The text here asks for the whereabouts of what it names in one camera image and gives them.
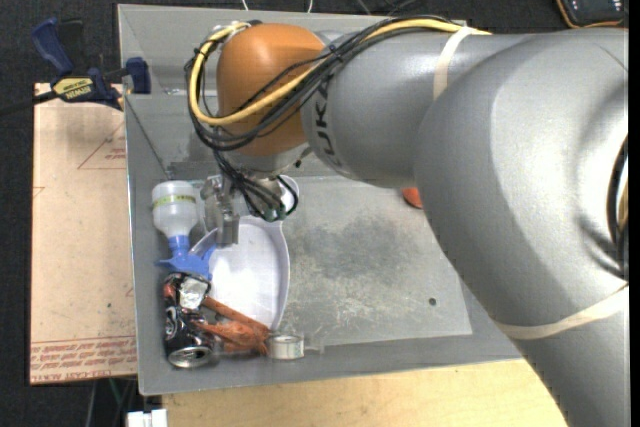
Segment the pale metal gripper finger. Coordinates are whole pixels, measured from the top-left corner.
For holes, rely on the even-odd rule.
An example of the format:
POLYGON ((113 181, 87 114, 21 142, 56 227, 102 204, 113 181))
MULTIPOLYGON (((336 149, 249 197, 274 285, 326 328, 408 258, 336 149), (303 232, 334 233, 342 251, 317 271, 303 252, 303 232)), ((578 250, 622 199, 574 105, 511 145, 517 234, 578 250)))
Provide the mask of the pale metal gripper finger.
POLYGON ((219 207, 217 228, 217 243, 219 245, 238 243, 239 215, 234 211, 232 206, 223 204, 219 207))
POLYGON ((205 180, 200 190, 206 229, 211 231, 216 228, 218 234, 221 234, 223 229, 222 185, 222 178, 214 175, 205 180))

